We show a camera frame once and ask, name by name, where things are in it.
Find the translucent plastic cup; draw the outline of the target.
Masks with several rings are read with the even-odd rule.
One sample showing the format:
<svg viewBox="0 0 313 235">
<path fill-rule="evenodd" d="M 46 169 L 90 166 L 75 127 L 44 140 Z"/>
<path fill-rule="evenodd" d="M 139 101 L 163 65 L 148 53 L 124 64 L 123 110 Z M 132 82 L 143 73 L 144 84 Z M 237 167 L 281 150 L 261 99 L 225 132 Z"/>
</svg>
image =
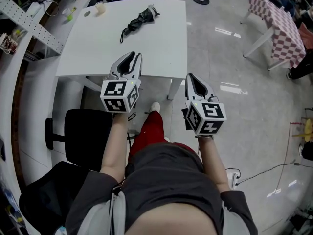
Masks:
<svg viewBox="0 0 313 235">
<path fill-rule="evenodd" d="M 95 8 L 97 10 L 97 13 L 96 13 L 97 16 L 102 15 L 106 12 L 106 8 L 105 8 L 105 5 L 103 4 L 103 2 L 96 3 Z"/>
</svg>

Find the black umbrella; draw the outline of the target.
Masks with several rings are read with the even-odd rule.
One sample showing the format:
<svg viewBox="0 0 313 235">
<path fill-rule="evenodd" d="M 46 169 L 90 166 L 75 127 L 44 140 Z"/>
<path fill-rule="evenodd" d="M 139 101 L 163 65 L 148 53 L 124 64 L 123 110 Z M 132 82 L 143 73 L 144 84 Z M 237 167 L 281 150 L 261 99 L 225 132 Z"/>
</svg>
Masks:
<svg viewBox="0 0 313 235">
<path fill-rule="evenodd" d="M 120 37 L 120 43 L 123 43 L 124 37 L 127 37 L 132 32 L 139 30 L 143 24 L 152 23 L 160 13 L 153 5 L 149 5 L 143 12 L 139 13 L 138 17 L 131 20 L 125 29 L 123 29 Z"/>
</svg>

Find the person's dark grey shirt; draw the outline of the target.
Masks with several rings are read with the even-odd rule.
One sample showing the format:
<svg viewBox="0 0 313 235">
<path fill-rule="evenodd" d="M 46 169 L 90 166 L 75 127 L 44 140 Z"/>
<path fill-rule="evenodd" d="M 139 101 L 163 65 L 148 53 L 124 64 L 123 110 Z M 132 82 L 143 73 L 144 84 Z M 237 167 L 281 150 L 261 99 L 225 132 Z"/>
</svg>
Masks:
<svg viewBox="0 0 313 235">
<path fill-rule="evenodd" d="M 241 191 L 220 193 L 205 175 L 202 163 L 156 164 L 129 163 L 126 178 L 118 183 L 112 176 L 89 172 L 66 218 L 67 235 L 77 235 L 90 209 L 111 199 L 114 188 L 126 199 L 125 232 L 145 212 L 171 203 L 192 205 L 208 215 L 218 235 L 223 235 L 224 211 L 238 214 L 251 235 L 258 235 L 246 198 Z"/>
</svg>

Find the person's chest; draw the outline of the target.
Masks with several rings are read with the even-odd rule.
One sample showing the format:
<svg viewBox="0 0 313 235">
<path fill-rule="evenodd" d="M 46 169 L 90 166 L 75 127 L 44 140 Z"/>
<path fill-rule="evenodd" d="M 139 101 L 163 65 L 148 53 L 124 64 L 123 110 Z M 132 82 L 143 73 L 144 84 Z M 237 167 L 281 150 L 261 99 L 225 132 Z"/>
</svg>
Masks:
<svg viewBox="0 0 313 235">
<path fill-rule="evenodd" d="M 217 235 L 211 218 L 200 209 L 171 203 L 142 214 L 125 235 Z"/>
</svg>

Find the white narrow desk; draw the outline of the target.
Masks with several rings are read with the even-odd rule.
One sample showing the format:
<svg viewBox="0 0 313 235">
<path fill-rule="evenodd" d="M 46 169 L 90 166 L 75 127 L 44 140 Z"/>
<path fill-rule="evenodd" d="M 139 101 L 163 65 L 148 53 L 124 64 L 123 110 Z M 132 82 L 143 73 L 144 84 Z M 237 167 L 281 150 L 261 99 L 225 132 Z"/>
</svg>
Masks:
<svg viewBox="0 0 313 235">
<path fill-rule="evenodd" d="M 58 40 L 65 43 L 80 12 L 86 8 L 90 2 L 91 0 L 61 0 L 58 14 L 49 18 L 44 24 L 44 28 Z M 62 14 L 62 11 L 66 8 L 72 9 L 73 7 L 76 7 L 77 10 L 73 13 L 73 19 L 68 21 Z"/>
</svg>

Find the person's red trousers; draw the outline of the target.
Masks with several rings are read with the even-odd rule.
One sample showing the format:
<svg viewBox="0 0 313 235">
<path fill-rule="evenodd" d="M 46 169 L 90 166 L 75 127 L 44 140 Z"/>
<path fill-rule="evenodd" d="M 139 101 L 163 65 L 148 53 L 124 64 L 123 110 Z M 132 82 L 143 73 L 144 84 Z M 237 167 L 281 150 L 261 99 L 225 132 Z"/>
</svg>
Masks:
<svg viewBox="0 0 313 235">
<path fill-rule="evenodd" d="M 156 110 L 148 114 L 140 134 L 130 148 L 128 162 L 139 161 L 156 164 L 201 164 L 199 157 L 189 146 L 165 139 L 163 120 Z"/>
</svg>

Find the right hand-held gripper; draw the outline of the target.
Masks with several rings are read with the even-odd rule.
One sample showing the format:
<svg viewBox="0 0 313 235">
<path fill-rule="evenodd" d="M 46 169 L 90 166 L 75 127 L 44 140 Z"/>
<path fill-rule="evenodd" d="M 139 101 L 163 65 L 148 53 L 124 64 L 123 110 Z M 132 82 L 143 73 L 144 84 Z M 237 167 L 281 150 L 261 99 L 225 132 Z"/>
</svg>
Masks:
<svg viewBox="0 0 313 235">
<path fill-rule="evenodd" d="M 213 136 L 227 120 L 224 105 L 214 95 L 212 87 L 197 75 L 185 79 L 186 108 L 182 109 L 186 130 L 196 136 Z"/>
</svg>

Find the pink checkered cloth table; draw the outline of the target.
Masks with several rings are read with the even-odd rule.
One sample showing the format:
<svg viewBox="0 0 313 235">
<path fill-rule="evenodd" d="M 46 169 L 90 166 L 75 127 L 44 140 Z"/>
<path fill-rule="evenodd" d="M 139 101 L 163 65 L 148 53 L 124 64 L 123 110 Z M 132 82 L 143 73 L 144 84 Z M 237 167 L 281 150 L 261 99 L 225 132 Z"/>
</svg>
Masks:
<svg viewBox="0 0 313 235">
<path fill-rule="evenodd" d="M 306 56 L 306 50 L 291 14 L 269 0 L 249 0 L 248 12 L 240 23 L 244 24 L 252 13 L 266 22 L 268 30 L 243 53 L 243 57 L 247 58 L 264 42 L 272 39 L 271 58 L 277 62 L 268 66 L 268 70 L 282 64 L 296 68 Z"/>
</svg>

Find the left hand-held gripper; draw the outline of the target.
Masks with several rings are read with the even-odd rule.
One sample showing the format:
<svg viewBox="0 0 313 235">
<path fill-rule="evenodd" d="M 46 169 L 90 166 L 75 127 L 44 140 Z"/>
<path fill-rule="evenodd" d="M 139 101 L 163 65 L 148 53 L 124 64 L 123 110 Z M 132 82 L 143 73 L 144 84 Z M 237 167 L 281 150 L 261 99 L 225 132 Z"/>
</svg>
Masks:
<svg viewBox="0 0 313 235">
<path fill-rule="evenodd" d="M 100 99 L 106 112 L 129 113 L 136 105 L 141 85 L 142 54 L 139 53 L 135 57 L 132 67 L 134 56 L 134 51 L 124 54 L 112 64 L 110 70 L 112 74 L 129 74 L 133 71 L 131 78 L 117 77 L 103 81 Z"/>
</svg>

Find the person's right forearm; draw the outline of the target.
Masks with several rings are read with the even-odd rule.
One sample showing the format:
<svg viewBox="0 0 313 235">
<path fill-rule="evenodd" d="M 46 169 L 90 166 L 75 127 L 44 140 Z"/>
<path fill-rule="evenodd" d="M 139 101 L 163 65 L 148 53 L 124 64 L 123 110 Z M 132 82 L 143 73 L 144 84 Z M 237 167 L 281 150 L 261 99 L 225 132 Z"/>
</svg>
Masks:
<svg viewBox="0 0 313 235">
<path fill-rule="evenodd" d="M 220 193 L 231 191 L 228 183 L 227 172 L 218 154 L 212 138 L 198 138 L 205 174 L 216 185 Z"/>
</svg>

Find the white curved counter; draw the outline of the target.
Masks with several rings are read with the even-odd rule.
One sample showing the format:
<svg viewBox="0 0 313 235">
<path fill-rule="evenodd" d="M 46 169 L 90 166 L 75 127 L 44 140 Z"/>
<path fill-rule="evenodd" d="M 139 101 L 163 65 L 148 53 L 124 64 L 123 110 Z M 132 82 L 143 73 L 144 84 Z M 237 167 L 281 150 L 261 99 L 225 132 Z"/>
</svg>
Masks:
<svg viewBox="0 0 313 235">
<path fill-rule="evenodd" d="M 28 65 L 24 84 L 18 85 L 21 64 L 32 39 L 27 33 L 13 55 L 0 58 L 0 140 L 5 158 L 0 157 L 0 183 L 18 201 L 22 188 L 64 161 L 65 146 L 45 144 L 45 120 L 53 118 L 54 132 L 64 132 L 67 110 L 81 105 L 83 86 L 56 77 L 59 58 L 51 57 Z"/>
</svg>

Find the white power strip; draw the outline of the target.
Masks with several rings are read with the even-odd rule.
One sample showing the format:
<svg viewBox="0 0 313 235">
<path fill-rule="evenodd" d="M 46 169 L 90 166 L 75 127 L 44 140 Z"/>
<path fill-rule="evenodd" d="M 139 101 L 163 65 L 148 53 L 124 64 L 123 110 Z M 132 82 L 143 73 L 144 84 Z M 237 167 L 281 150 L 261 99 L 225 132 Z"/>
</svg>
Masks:
<svg viewBox="0 0 313 235">
<path fill-rule="evenodd" d="M 228 184 L 231 190 L 235 190 L 238 186 L 238 181 L 241 177 L 241 172 L 239 169 L 236 168 L 227 168 L 227 178 L 228 178 Z"/>
</svg>

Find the black floor bag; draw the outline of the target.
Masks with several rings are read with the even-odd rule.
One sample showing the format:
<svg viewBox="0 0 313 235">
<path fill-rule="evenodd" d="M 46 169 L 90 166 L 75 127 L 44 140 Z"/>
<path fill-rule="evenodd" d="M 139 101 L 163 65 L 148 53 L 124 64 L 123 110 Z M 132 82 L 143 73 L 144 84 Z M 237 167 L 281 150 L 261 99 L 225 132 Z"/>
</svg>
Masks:
<svg viewBox="0 0 313 235">
<path fill-rule="evenodd" d="M 306 160 L 313 161 L 313 142 L 307 142 L 299 145 L 299 154 Z"/>
</svg>

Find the salmon cloth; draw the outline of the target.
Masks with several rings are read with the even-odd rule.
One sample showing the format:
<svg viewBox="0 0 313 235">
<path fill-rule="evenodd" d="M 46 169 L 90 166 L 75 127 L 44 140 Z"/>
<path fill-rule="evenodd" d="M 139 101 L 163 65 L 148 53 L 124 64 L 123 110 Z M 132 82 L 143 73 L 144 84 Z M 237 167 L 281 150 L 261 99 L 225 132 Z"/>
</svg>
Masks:
<svg viewBox="0 0 313 235">
<path fill-rule="evenodd" d="M 306 49 L 313 49 L 313 33 L 310 32 L 304 23 L 301 23 L 299 34 Z"/>
</svg>

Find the light grey vest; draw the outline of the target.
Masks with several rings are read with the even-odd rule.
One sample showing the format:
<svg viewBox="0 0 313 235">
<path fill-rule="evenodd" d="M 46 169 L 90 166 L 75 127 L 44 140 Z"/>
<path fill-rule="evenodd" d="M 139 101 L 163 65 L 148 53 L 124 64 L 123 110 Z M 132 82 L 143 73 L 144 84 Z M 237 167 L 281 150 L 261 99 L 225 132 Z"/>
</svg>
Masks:
<svg viewBox="0 0 313 235">
<path fill-rule="evenodd" d="M 223 204 L 223 235 L 251 235 L 243 219 Z M 111 199 L 93 206 L 84 218 L 77 235 L 125 235 L 126 199 L 114 188 Z"/>
</svg>

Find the small green toy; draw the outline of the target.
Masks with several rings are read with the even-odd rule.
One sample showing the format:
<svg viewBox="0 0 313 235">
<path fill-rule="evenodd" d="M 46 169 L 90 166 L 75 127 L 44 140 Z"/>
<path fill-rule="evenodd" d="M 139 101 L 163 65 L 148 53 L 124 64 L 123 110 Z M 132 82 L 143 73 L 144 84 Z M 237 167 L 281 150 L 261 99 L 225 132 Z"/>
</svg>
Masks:
<svg viewBox="0 0 313 235">
<path fill-rule="evenodd" d="M 76 7 L 73 7 L 72 9 L 70 9 L 71 10 L 71 13 L 66 17 L 66 19 L 68 20 L 68 21 L 71 21 L 72 19 L 73 19 L 73 13 L 77 10 L 77 8 Z"/>
</svg>

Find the white perforated panel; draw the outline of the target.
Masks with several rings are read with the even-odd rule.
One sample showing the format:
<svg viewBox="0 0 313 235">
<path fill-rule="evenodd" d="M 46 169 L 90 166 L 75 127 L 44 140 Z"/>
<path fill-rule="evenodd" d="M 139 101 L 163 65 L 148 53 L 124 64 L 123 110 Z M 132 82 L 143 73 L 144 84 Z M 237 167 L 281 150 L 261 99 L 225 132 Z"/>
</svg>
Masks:
<svg viewBox="0 0 313 235">
<path fill-rule="evenodd" d="M 57 54 L 62 53 L 64 43 L 36 23 L 29 13 L 24 12 L 12 0 L 0 0 L 0 12 Z"/>
</svg>

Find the person's left forearm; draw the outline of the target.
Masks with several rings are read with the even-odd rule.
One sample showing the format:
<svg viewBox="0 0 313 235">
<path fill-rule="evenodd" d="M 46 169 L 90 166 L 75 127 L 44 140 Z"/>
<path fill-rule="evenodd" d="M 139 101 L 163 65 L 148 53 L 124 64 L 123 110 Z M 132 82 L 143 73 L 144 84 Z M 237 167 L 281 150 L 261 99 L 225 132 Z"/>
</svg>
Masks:
<svg viewBox="0 0 313 235">
<path fill-rule="evenodd" d="M 125 176 L 127 131 L 128 115 L 116 114 L 106 143 L 100 172 L 112 176 L 117 182 L 121 182 Z"/>
</svg>

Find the yellow wooden stand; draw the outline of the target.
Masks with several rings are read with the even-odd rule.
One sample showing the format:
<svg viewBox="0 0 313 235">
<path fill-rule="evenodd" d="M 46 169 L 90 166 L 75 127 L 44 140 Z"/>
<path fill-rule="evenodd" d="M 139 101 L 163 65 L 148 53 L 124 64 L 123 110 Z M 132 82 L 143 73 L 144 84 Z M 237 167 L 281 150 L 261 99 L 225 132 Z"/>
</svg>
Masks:
<svg viewBox="0 0 313 235">
<path fill-rule="evenodd" d="M 304 133 L 293 135 L 293 137 L 303 138 L 305 142 L 310 142 L 313 139 L 313 119 L 304 118 Z"/>
</svg>

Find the white table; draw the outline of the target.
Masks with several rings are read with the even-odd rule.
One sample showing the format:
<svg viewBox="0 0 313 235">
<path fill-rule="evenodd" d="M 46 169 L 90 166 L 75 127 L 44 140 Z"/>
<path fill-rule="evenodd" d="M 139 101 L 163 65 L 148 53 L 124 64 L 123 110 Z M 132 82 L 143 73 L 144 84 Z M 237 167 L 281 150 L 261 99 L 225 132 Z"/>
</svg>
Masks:
<svg viewBox="0 0 313 235">
<path fill-rule="evenodd" d="M 160 15 L 152 23 L 124 37 L 129 22 L 149 5 Z M 186 4 L 181 0 L 123 0 L 105 4 L 106 12 L 97 16 L 94 6 L 83 9 L 63 48 L 58 77 L 77 78 L 86 84 L 87 76 L 102 76 L 122 55 L 142 54 L 142 75 L 170 78 L 168 99 L 175 97 L 187 75 Z"/>
</svg>

